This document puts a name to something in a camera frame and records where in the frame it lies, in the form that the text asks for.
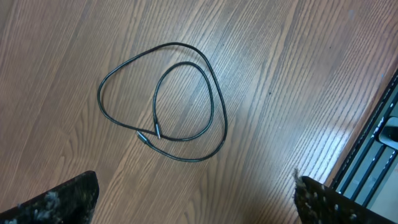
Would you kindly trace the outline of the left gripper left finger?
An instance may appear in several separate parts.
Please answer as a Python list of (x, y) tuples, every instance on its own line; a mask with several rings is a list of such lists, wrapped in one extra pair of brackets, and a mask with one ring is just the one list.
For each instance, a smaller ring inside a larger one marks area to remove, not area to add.
[(53, 224), (92, 221), (99, 197), (96, 172), (88, 170), (1, 213), (1, 224)]

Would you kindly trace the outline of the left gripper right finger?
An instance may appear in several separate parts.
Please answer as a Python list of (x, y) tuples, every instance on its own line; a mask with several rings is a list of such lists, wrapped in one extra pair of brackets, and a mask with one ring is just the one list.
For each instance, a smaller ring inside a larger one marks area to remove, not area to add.
[(293, 171), (294, 203), (302, 223), (383, 224), (392, 223), (333, 189)]

